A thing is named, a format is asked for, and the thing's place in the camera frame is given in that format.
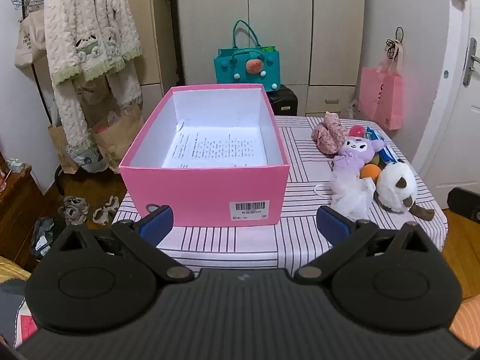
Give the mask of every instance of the teal handbag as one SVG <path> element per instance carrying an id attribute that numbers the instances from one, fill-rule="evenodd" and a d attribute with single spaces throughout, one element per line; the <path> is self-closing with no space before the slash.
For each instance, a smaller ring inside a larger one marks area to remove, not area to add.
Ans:
<path id="1" fill-rule="evenodd" d="M 243 23 L 255 39 L 256 47 L 239 49 L 235 30 Z M 280 89 L 280 55 L 275 46 L 262 47 L 254 30 L 243 20 L 233 26 L 233 48 L 219 49 L 213 60 L 218 84 L 262 84 L 267 92 Z"/>

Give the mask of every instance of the hanging clothes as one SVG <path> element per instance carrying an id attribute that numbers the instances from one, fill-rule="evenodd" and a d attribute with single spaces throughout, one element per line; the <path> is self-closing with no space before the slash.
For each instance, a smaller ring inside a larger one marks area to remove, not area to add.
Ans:
<path id="1" fill-rule="evenodd" d="M 90 137 L 71 80 L 106 75 L 120 107 L 142 102 L 132 59 L 141 55 L 140 39 L 127 0 L 45 0 L 45 38 L 58 114 L 67 151 L 81 167 L 106 168 L 89 161 L 98 153 Z"/>
<path id="2" fill-rule="evenodd" d="M 45 0 L 45 38 L 55 85 L 119 72 L 141 54 L 127 0 Z"/>

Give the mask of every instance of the blue gripper pad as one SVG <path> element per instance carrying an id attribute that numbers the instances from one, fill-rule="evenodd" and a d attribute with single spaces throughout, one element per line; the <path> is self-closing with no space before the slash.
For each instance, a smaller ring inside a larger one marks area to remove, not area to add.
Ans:
<path id="1" fill-rule="evenodd" d="M 173 228 L 173 211 L 163 205 L 134 224 L 138 235 L 157 246 Z"/>
<path id="2" fill-rule="evenodd" d="M 317 210 L 317 229 L 328 242 L 335 246 L 347 238 L 356 228 L 355 223 L 328 206 Z"/>

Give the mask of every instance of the white cat plush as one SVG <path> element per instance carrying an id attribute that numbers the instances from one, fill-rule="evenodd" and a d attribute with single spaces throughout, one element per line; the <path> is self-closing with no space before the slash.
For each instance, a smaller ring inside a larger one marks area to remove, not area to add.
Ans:
<path id="1" fill-rule="evenodd" d="M 417 199 L 417 180 L 407 163 L 389 163 L 380 172 L 377 180 L 375 199 L 386 210 L 407 212 L 425 221 L 431 221 L 435 210 L 420 207 Z"/>

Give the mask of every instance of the white wall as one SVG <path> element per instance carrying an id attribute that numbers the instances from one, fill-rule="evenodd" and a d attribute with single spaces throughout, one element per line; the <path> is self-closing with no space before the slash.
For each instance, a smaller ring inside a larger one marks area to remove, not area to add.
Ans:
<path id="1" fill-rule="evenodd" d="M 443 61 L 443 70 L 449 72 L 449 77 L 440 80 L 427 126 L 412 161 L 412 166 L 422 177 L 426 175 L 440 145 L 462 85 L 465 51 L 469 42 L 469 19 L 470 11 L 466 10 L 465 3 L 461 0 L 450 0 L 450 21 Z"/>
<path id="2" fill-rule="evenodd" d="M 450 0 L 365 0 L 361 67 L 378 64 L 385 41 L 401 26 L 405 37 L 404 127 L 389 132 L 410 161 L 429 120 L 443 76 Z"/>
<path id="3" fill-rule="evenodd" d="M 21 10 L 15 10 L 10 0 L 0 0 L 0 5 L 0 150 L 5 158 L 30 163 L 40 188 L 46 191 L 58 166 L 47 131 L 49 120 L 31 69 L 19 70 L 14 65 Z M 40 61 L 37 73 L 51 103 L 53 91 L 46 60 Z"/>

